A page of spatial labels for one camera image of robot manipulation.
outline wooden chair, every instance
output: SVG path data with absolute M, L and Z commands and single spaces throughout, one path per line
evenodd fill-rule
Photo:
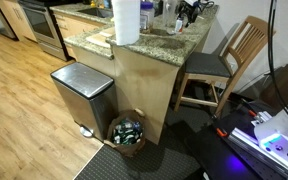
M 174 111 L 178 110 L 181 101 L 186 101 L 216 107 L 214 115 L 219 117 L 235 84 L 247 66 L 267 44 L 267 28 L 268 24 L 265 21 L 248 16 L 228 43 L 222 56 L 193 52 L 185 62 L 185 74 Z M 233 72 L 227 61 L 228 57 L 235 59 L 238 65 L 235 72 Z M 183 97 L 188 80 L 203 81 L 209 84 L 214 101 Z M 215 82 L 226 83 L 226 88 L 221 97 L 218 97 L 215 91 Z

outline wall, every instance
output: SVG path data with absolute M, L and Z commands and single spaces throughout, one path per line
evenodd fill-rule
M 268 20 L 270 1 L 266 0 L 215 0 L 220 6 L 217 19 L 210 30 L 203 52 L 213 53 L 218 44 L 226 37 L 226 34 L 236 24 L 242 22 L 248 15 Z M 273 39 L 274 66 L 284 66 L 288 63 L 288 1 L 277 1 L 275 17 L 275 30 L 277 33 Z M 256 83 L 263 78 L 263 73 L 268 72 L 267 48 L 250 64 L 240 81 L 236 85 L 234 92 L 251 98 L 257 98 L 263 85 Z

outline recycling bin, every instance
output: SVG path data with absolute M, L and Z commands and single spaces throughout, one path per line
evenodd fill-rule
M 78 62 L 51 73 L 51 77 L 74 121 L 103 141 L 118 116 L 114 80 Z

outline cabinet door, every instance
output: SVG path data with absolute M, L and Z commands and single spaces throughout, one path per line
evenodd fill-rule
M 13 4 L 10 1 L 0 0 L 0 9 L 2 10 L 5 18 L 7 19 L 8 23 L 12 27 L 13 31 L 15 32 L 18 39 L 22 40 L 22 32 L 21 27 L 18 24 L 17 16 L 15 14 L 15 10 L 13 8 Z
M 0 8 L 20 40 L 24 40 L 24 36 L 36 42 L 36 38 L 25 19 L 23 11 L 15 0 L 0 0 Z
M 26 16 L 21 6 L 17 2 L 15 2 L 13 5 L 14 5 L 13 7 L 15 9 L 15 12 L 18 14 L 18 18 L 20 21 L 19 24 L 21 25 L 21 28 L 22 28 L 22 35 L 36 42 L 35 35 L 30 25 L 28 24 L 28 21 L 26 19 Z

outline purple light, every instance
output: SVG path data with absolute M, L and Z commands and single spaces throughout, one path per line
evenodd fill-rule
M 226 164 L 230 167 L 229 169 L 234 172 L 246 170 L 244 164 L 234 155 L 228 157 Z

